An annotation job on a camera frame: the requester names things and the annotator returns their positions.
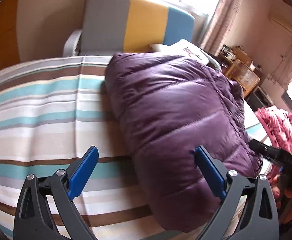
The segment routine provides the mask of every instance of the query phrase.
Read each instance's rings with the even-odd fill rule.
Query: blue gripper pad
[[[74,197],[78,197],[83,191],[90,175],[96,167],[98,156],[98,149],[91,146],[82,157],[83,160],[74,172],[73,176],[69,179],[67,195],[71,201],[73,201]]]
[[[206,179],[213,195],[224,201],[227,194],[225,180],[214,165],[212,157],[203,146],[195,149],[195,162]]]

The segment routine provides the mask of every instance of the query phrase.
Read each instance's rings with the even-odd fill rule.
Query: striped bedsheet
[[[110,58],[45,59],[0,71],[0,228],[9,238],[27,174],[43,177],[66,169],[91,145],[100,158],[74,203],[98,239],[187,240],[202,229],[165,231],[154,219],[105,94]],[[249,135],[266,140],[245,107]],[[68,236],[51,196],[48,202],[60,233]]]

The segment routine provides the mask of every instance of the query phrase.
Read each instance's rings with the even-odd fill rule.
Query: bedroom wall
[[[84,5],[85,0],[18,0],[16,30],[21,62],[61,57],[67,38],[82,27]]]
[[[270,13],[292,26],[292,7],[283,1],[273,1]],[[291,46],[292,35],[279,24],[268,20],[253,61],[262,66],[266,76],[276,71],[283,61],[283,57],[287,56]]]
[[[270,96],[278,109],[284,109],[290,112],[290,109],[282,99],[284,89],[278,83],[273,83],[273,81],[265,79],[261,84],[261,88]]]
[[[225,44],[242,45],[246,53],[253,57],[265,30],[270,8],[271,0],[243,0]]]

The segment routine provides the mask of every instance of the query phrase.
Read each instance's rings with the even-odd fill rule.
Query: brown stripe
[[[16,208],[6,205],[4,203],[0,202],[0,210],[15,216]],[[83,220],[89,227],[100,227],[100,226],[106,226],[111,224],[117,224],[121,222],[131,221],[138,218],[143,218],[152,215],[152,212],[148,205],[144,205],[137,208],[132,208],[128,210],[122,210],[112,213],[106,213],[106,214],[98,214],[98,215],[82,215]],[[57,226],[63,226],[62,219],[60,215],[53,214],[52,215],[55,224]]]
[[[17,166],[35,166],[35,165],[64,165],[70,164],[74,160],[78,160],[79,158],[71,158],[71,159],[60,159],[60,160],[35,160],[30,162],[21,162],[21,161],[14,161],[14,160],[0,160],[0,164],[12,164]],[[129,161],[131,160],[130,156],[115,156],[115,157],[104,157],[99,158],[98,163],[110,163],[110,162],[120,162],[120,161]]]
[[[143,218],[152,215],[152,212],[148,205],[132,208],[128,210],[122,210],[106,214],[98,215],[82,215],[83,220],[89,227],[100,227],[107,226],[117,223],[122,223],[126,221],[135,220],[138,218]],[[60,215],[52,215],[56,225],[63,226],[62,219]]]
[[[0,210],[9,214],[9,215],[12,215],[12,216],[15,216],[15,213],[16,213],[16,208],[15,207],[12,207],[12,206],[9,206],[9,205],[6,205],[4,203],[1,203],[0,202]]]
[[[52,80],[59,77],[64,76],[77,76],[79,74],[85,75],[97,75],[97,76],[105,76],[105,67],[97,67],[97,66],[77,66],[77,67],[69,67],[58,69],[54,71],[41,71],[25,76],[21,76],[19,78],[13,79],[11,81],[5,82],[0,85],[0,91],[4,89],[8,89],[14,86],[18,86],[27,82],[37,81],[37,80]]]

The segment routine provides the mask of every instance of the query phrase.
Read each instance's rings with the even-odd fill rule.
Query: white pillowcase
[[[191,58],[200,61],[204,65],[209,63],[209,59],[204,55],[202,50],[187,40],[180,40],[171,46],[163,44],[151,44],[150,48],[153,52],[190,56]]]

